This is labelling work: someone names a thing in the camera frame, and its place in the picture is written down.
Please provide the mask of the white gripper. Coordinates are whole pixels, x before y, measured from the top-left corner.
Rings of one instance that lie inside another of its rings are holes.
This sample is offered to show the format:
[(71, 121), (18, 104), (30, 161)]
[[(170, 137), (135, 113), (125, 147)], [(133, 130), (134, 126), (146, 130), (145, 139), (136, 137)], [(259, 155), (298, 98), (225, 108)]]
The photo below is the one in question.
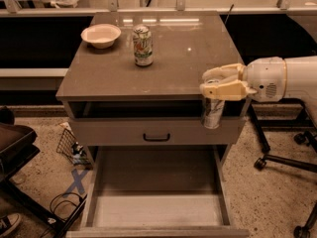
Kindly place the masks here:
[(256, 59), (248, 65), (231, 63), (206, 70), (202, 80), (210, 82), (200, 85), (205, 98), (239, 101), (248, 96), (257, 102), (276, 102), (285, 92), (286, 65), (278, 57)]

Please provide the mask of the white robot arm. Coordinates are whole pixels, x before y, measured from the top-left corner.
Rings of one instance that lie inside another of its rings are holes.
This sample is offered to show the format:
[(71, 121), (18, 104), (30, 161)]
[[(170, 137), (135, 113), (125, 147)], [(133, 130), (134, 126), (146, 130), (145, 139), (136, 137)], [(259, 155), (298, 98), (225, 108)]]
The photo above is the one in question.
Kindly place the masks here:
[(257, 102), (299, 99), (317, 126), (317, 57), (256, 59), (248, 65), (232, 63), (206, 70), (201, 94), (209, 99)]

